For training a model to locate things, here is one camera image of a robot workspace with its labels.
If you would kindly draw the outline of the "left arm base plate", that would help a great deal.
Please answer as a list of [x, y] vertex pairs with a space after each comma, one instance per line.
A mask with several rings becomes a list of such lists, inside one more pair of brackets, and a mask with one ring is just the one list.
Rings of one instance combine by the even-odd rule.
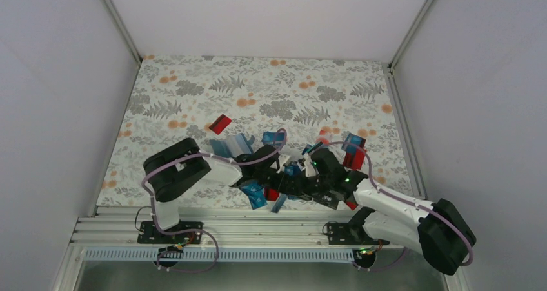
[[199, 244], [202, 229], [203, 222], [180, 221], [177, 225], [162, 233], [153, 221], [143, 221], [139, 227], [137, 242], [149, 245]]

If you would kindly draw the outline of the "red card black stripe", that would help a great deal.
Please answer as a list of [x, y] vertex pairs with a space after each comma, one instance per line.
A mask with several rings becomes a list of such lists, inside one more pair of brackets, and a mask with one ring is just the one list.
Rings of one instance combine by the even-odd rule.
[[232, 123], [232, 119], [228, 116], [222, 114], [220, 115], [213, 123], [211, 123], [208, 128], [211, 132], [219, 135], [221, 134], [228, 125]]

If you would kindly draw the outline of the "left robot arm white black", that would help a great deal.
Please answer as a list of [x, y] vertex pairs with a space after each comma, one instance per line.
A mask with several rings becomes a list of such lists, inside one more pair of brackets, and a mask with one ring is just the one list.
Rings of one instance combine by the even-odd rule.
[[264, 145], [251, 154], [223, 157], [201, 150], [194, 139], [186, 138], [149, 157], [143, 163], [141, 186], [150, 196], [154, 234], [165, 243], [178, 237], [177, 199], [198, 183], [238, 188], [257, 181], [266, 171], [283, 173], [290, 160], [281, 153], [285, 142], [282, 138], [280, 144]]

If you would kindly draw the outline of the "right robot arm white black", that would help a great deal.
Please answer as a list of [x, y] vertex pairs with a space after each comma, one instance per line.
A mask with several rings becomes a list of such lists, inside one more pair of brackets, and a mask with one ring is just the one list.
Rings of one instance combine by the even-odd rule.
[[346, 223], [351, 239], [402, 246], [421, 254], [437, 271], [453, 275], [474, 260], [477, 239], [446, 199], [417, 199], [378, 183], [370, 171], [344, 167], [325, 146], [304, 155], [301, 196], [320, 201], [353, 201], [358, 211]]

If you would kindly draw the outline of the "teal leather card holder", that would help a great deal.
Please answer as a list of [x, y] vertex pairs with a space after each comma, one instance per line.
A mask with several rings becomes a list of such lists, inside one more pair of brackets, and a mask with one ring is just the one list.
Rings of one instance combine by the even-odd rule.
[[254, 142], [254, 136], [248, 139], [243, 133], [228, 136], [223, 140], [209, 140], [212, 152], [225, 158], [236, 158], [242, 154], [252, 154], [254, 152], [252, 149]]

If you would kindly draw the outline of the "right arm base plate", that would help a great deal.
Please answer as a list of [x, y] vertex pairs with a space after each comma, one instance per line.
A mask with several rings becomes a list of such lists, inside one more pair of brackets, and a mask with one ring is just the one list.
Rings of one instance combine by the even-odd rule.
[[329, 245], [388, 245], [389, 241], [372, 239], [361, 226], [350, 223], [339, 223], [336, 221], [327, 222], [322, 229], [327, 236]]

